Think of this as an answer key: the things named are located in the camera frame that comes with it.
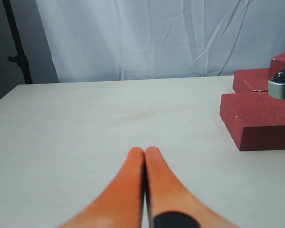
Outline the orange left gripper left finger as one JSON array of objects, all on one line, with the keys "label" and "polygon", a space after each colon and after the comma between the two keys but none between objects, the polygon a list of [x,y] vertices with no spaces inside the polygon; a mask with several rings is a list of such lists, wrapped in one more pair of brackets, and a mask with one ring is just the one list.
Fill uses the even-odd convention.
[{"label": "orange left gripper left finger", "polygon": [[103,192],[61,228],[140,228],[143,217],[144,151],[132,148]]}]

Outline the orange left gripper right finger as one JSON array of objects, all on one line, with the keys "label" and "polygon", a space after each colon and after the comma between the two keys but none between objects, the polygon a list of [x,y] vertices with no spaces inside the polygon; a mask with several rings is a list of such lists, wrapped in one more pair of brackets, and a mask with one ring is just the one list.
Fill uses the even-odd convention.
[{"label": "orange left gripper right finger", "polygon": [[159,148],[145,151],[151,228],[237,228],[196,198],[175,176]]}]

